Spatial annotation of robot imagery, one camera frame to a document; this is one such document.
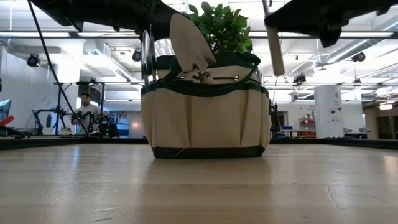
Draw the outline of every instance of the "black cable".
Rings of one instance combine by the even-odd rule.
[[[33,10],[32,2],[31,2],[30,0],[27,0],[27,2],[29,3],[29,8],[30,8],[30,11],[31,11],[31,13],[32,13],[33,20],[35,21],[36,28],[37,28],[37,32],[39,33],[39,35],[40,35],[40,40],[42,41],[42,45],[43,45],[43,48],[44,48],[45,57],[47,58],[47,61],[48,61],[49,66],[50,66],[50,68],[51,68],[51,72],[52,72],[52,74],[53,74],[53,76],[54,76],[54,79],[55,79],[55,81],[57,82],[57,85],[58,85],[58,87],[59,87],[59,89],[60,89],[60,91],[61,91],[61,93],[62,93],[62,95],[63,95],[63,97],[64,97],[64,99],[65,99],[65,101],[67,102],[67,105],[68,105],[69,109],[71,110],[72,114],[77,118],[77,120],[78,120],[78,122],[80,123],[81,127],[83,128],[83,130],[85,131],[86,135],[88,136],[88,131],[87,131],[87,129],[85,128],[85,126],[83,125],[83,123],[80,121],[80,119],[77,117],[77,115],[75,114],[75,112],[74,112],[74,110],[73,110],[71,104],[69,103],[69,100],[68,100],[68,98],[67,98],[67,95],[65,94],[65,92],[64,92],[64,90],[63,90],[63,88],[62,88],[62,86],[61,86],[61,83],[60,83],[60,81],[58,80],[58,76],[57,76],[57,74],[55,73],[54,67],[52,66],[52,63],[51,63],[51,60],[50,60],[50,55],[49,55],[49,52],[48,52],[48,50],[47,50],[47,46],[45,45],[45,42],[44,42],[44,37],[43,37],[43,34],[42,34],[42,30],[40,29],[39,22],[37,22],[37,18],[36,18],[35,11]]]

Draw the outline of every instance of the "wood grain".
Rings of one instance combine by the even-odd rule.
[[[0,151],[0,223],[396,223],[398,154],[271,145],[154,159],[148,145]]]

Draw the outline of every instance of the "wooden handle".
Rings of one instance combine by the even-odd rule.
[[[269,52],[271,53],[272,68],[274,75],[280,76],[285,74],[284,59],[280,49],[278,30],[276,27],[267,27]]]

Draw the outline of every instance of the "ceiling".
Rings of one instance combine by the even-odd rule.
[[[200,8],[201,1],[199,0],[163,0],[164,3],[179,11],[187,11],[188,5],[193,4]],[[233,9],[242,9],[241,14],[248,17],[248,24],[252,31],[265,31],[264,28],[264,13],[262,9],[262,0],[213,0],[212,6],[222,3],[224,6],[230,5]],[[288,1],[273,0],[271,11],[276,11]],[[53,21],[49,16],[35,9],[40,26],[43,31],[76,31],[73,27],[62,27]],[[398,7],[394,6],[390,11],[381,16],[376,16],[375,13],[366,14],[361,17],[352,19],[349,25],[343,28],[343,31],[361,31],[361,32],[375,32],[387,30],[391,32],[398,31]],[[0,0],[0,31],[36,31],[35,24],[29,11],[26,0]],[[101,26],[98,24],[86,23],[84,32],[105,31],[112,32],[113,28],[108,26]],[[282,39],[282,53],[285,63],[285,77],[278,79],[273,76],[271,58],[269,53],[269,46],[267,39],[253,39],[254,53],[261,59],[259,66],[264,80],[269,83],[267,86],[271,91],[275,88],[271,84],[277,83],[291,83],[294,76],[301,73],[307,77],[307,83],[333,83],[346,82],[351,83],[355,76],[361,78],[363,83],[379,83],[379,82],[398,82],[398,69],[395,69],[395,58],[398,57],[398,40],[388,39],[379,40],[376,43],[361,43],[363,40],[340,39],[334,46],[323,48],[317,39]],[[50,47],[59,47],[66,52],[66,54],[73,55],[74,48],[71,47],[75,43],[84,42],[85,45],[94,44],[96,46],[103,46],[106,44],[111,50],[111,58],[117,62],[118,66],[122,67],[126,73],[132,74],[133,77],[139,77],[141,65],[138,62],[133,62],[131,59],[134,49],[141,46],[138,39],[50,39],[46,43]],[[364,62],[353,63],[347,61],[346,58],[341,58],[338,63],[326,65],[321,67],[317,63],[324,63],[330,60],[333,56],[339,56],[350,49],[355,49],[359,44],[359,52],[362,51],[366,55]],[[41,43],[38,39],[12,39],[11,45],[15,47],[40,47]],[[172,46],[169,40],[160,40],[157,43],[158,54],[173,54]],[[94,63],[97,59],[90,58],[87,52],[84,53],[85,58],[82,59],[82,76],[95,77],[99,80],[105,79],[107,82],[120,82],[119,76],[115,75],[113,69],[99,68],[98,63]],[[277,95],[291,94],[293,91],[301,93],[313,93],[314,86],[307,86],[297,88],[294,86],[279,86],[277,85]],[[345,89],[352,90],[353,86],[348,86]],[[365,97],[375,96],[377,87],[366,86],[356,90],[357,93]]]

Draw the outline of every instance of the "black pole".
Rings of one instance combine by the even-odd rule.
[[[58,88],[58,103],[57,103],[57,120],[55,122],[55,135],[58,135],[59,119],[60,119],[60,107],[61,107],[61,87]]]
[[[102,83],[102,93],[101,93],[101,116],[102,118],[103,111],[104,111],[104,100],[105,100],[105,83]]]

